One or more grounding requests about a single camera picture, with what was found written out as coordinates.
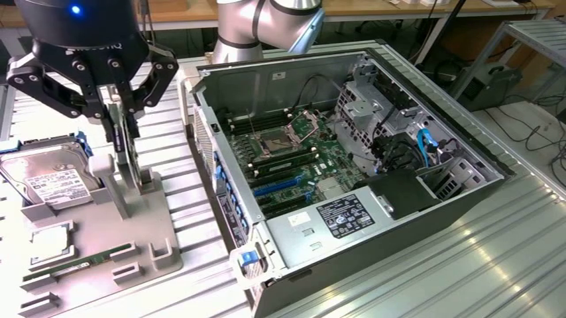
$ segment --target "desk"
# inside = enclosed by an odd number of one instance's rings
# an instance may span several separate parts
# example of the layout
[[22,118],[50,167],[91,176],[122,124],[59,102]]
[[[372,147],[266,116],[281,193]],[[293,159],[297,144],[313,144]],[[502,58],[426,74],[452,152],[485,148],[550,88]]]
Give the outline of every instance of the desk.
[[[153,13],[154,28],[157,30],[175,30],[189,28],[213,28],[218,27],[218,10],[215,0],[187,0],[189,10],[181,12]],[[440,18],[434,27],[429,41],[421,52],[418,62],[422,61],[430,50],[432,44],[438,37],[440,31],[446,23],[450,12],[456,7],[457,0],[448,5],[440,5],[434,8],[432,17]],[[554,4],[549,0],[534,0],[538,12],[530,10],[528,14],[536,14],[534,19],[542,19]],[[326,22],[345,21],[377,21],[398,19],[425,19],[429,16],[432,8],[405,2],[394,6],[385,0],[325,0]],[[460,17],[484,17],[493,15],[524,15],[526,10],[520,7],[496,8],[488,5],[482,0],[468,0],[458,16]],[[30,30],[26,28],[24,20],[16,7],[0,6],[0,40],[7,47],[11,56],[24,54],[20,44],[20,37],[30,36]]]

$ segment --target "table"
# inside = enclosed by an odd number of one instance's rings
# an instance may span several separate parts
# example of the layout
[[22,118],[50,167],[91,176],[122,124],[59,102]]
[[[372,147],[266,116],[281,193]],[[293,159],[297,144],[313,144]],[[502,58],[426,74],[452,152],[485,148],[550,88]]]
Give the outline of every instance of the table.
[[[189,10],[181,12],[153,13],[154,27],[157,30],[175,30],[190,28],[218,27],[218,10],[215,0],[187,0]],[[533,0],[538,11],[530,10],[528,14],[536,14],[534,19],[542,19],[554,4],[549,0]],[[421,63],[428,55],[434,40],[446,23],[450,12],[456,7],[457,0],[448,5],[438,5],[432,14],[433,18],[440,18],[433,33],[426,41],[420,53],[417,62]],[[326,22],[345,21],[377,21],[398,19],[425,19],[432,8],[405,2],[393,5],[385,0],[325,0]],[[520,7],[493,7],[482,0],[468,0],[458,14],[460,17],[482,17],[493,15],[524,15],[526,10]],[[30,36],[30,30],[16,7],[0,6],[0,40],[7,47],[11,56],[23,55],[24,49],[20,44],[20,37]]]
[[[564,317],[564,189],[388,45],[374,41],[329,44],[315,46],[314,52],[368,47],[392,62],[518,175],[450,228],[291,304],[271,318],[510,317],[521,313],[532,317]],[[287,55],[283,50],[266,52],[269,58],[283,55]],[[206,58],[181,60],[179,64],[205,65]],[[147,71],[146,65],[141,75]],[[227,262],[219,228],[186,145],[174,87],[175,83],[162,103],[149,110],[141,129],[145,138],[137,146],[143,152],[141,164],[153,166],[165,176],[185,267],[58,317],[250,317],[249,303]],[[34,129],[38,122],[55,120],[55,117],[62,120],[63,115],[57,116],[22,93],[16,94],[15,106],[11,134],[34,134],[39,131]],[[58,127],[61,131],[53,134],[73,128]],[[102,133],[90,137],[97,151],[111,151],[102,139]],[[6,198],[0,191],[0,234],[15,200],[11,195]]]

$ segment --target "hard disk drive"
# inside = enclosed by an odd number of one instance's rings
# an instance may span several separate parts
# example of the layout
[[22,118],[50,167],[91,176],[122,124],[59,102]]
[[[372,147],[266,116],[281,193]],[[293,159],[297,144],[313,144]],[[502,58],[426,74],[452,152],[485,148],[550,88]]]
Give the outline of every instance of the hard disk drive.
[[91,191],[102,187],[89,173],[90,151],[86,139],[74,135],[26,142],[0,149],[0,174],[27,204],[65,209],[90,202]]

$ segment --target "metal shelf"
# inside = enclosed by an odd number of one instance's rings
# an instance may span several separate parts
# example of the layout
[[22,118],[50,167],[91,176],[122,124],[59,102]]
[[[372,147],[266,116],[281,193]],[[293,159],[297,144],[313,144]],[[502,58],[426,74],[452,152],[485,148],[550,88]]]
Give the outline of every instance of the metal shelf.
[[[315,47],[313,52],[368,47],[377,49],[518,176],[450,228],[290,305],[273,317],[566,316],[566,204],[561,200],[566,193],[388,45],[374,41],[332,44]],[[286,55],[281,50],[266,54],[267,57],[281,55]],[[182,63],[186,66],[203,64],[205,58]],[[141,128],[143,138],[137,145],[142,151],[142,165],[153,166],[165,176],[185,267],[58,317],[251,315],[227,262],[193,154],[182,139],[174,87],[175,83],[165,102],[149,110]],[[42,122],[51,121],[51,127],[62,126],[58,133],[69,133],[73,127],[83,125],[91,132],[95,151],[111,151],[105,134],[97,130],[99,127],[67,121],[22,93],[15,99],[11,134],[28,136]],[[8,185],[0,184],[0,197],[6,193],[4,186]],[[6,209],[10,202],[18,202],[14,194],[0,201],[0,213],[7,212],[7,217],[12,215]],[[0,221],[0,231],[6,231],[4,221]],[[0,236],[10,239],[6,232]]]
[[562,18],[538,21],[505,21],[497,29],[469,71],[458,78],[450,90],[450,95],[456,99],[462,95],[476,72],[486,63],[489,55],[500,45],[505,35],[513,36],[566,68],[566,22]]

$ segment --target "chipset heatsink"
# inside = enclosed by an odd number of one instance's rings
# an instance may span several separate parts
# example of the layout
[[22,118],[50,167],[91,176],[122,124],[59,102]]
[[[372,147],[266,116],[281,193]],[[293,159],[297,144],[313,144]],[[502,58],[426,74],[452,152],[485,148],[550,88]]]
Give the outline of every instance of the chipset heatsink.
[[332,199],[346,192],[336,177],[321,180],[317,184],[317,189],[323,193],[328,199]]

